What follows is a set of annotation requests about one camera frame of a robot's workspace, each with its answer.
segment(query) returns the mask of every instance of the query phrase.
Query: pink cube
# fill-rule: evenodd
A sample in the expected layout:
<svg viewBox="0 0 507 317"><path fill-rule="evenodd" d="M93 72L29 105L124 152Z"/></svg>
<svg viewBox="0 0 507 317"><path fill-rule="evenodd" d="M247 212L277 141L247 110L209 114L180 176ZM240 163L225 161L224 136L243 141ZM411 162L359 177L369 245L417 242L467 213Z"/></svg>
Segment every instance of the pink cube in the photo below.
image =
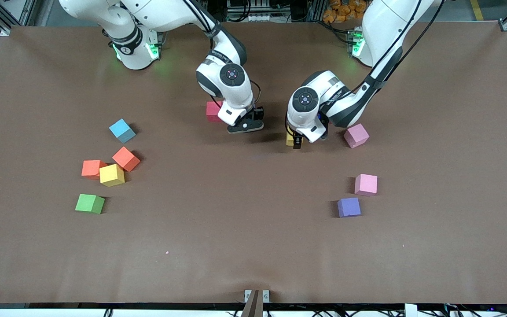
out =
<svg viewBox="0 0 507 317"><path fill-rule="evenodd" d="M207 102L207 120L209 122L222 122L218 117L220 107L216 102Z"/></svg>
<svg viewBox="0 0 507 317"><path fill-rule="evenodd" d="M378 177L361 174L356 177L356 195L375 196L377 194Z"/></svg>
<svg viewBox="0 0 507 317"><path fill-rule="evenodd" d="M344 139L348 142L350 148L364 144L368 138L369 134L362 124L352 126L344 134Z"/></svg>

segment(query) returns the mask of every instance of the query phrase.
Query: orange bag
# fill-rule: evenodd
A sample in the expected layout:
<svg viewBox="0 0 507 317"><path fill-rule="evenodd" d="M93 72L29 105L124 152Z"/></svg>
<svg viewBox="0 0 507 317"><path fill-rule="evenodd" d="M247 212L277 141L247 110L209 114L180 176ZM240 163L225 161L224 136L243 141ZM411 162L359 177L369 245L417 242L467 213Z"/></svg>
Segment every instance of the orange bag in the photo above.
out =
<svg viewBox="0 0 507 317"><path fill-rule="evenodd" d="M350 11L351 9L349 8L349 6L340 6L340 8L338 9L338 14L347 15Z"/></svg>
<svg viewBox="0 0 507 317"><path fill-rule="evenodd" d="M330 0L330 6L332 9L337 10L342 5L342 0Z"/></svg>
<svg viewBox="0 0 507 317"><path fill-rule="evenodd" d="M348 16L346 17L346 20L351 20L352 18L356 18L356 12L355 11L350 11L348 13Z"/></svg>
<svg viewBox="0 0 507 317"><path fill-rule="evenodd" d="M364 12L367 2L365 0L349 0L349 6L354 8L356 12Z"/></svg>
<svg viewBox="0 0 507 317"><path fill-rule="evenodd" d="M322 17L322 21L325 23L332 23L336 19L336 12L334 10L326 10L324 11L324 16Z"/></svg>

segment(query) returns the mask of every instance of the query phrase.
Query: purple cube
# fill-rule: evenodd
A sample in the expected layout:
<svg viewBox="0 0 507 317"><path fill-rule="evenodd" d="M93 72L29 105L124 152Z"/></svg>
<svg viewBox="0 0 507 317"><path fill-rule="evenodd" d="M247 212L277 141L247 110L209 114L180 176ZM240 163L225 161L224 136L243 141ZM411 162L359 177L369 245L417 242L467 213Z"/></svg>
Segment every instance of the purple cube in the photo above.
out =
<svg viewBox="0 0 507 317"><path fill-rule="evenodd" d="M359 199L357 197L340 199L338 201L338 210L340 210L340 218L361 215Z"/></svg>

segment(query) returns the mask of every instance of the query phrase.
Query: green cube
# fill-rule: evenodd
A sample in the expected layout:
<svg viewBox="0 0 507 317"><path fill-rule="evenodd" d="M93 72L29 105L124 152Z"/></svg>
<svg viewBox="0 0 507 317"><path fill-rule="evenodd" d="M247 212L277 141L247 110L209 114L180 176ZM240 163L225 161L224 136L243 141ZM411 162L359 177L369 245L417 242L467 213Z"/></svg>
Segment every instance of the green cube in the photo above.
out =
<svg viewBox="0 0 507 317"><path fill-rule="evenodd" d="M103 210L105 199L95 195L80 194L76 211L83 211L84 213L100 214Z"/></svg>

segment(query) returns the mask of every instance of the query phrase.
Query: yellow cube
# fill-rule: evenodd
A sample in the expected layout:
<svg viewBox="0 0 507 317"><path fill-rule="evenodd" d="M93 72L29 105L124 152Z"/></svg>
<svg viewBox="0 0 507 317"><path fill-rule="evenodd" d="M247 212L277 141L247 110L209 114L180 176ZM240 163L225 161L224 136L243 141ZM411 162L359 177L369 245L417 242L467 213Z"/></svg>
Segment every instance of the yellow cube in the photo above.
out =
<svg viewBox="0 0 507 317"><path fill-rule="evenodd" d="M287 133L287 146L288 147L294 146L294 140L292 139L292 135L290 135L289 133Z"/></svg>
<svg viewBox="0 0 507 317"><path fill-rule="evenodd" d="M125 171L118 164L105 166L99 169L101 184L111 187L125 182Z"/></svg>

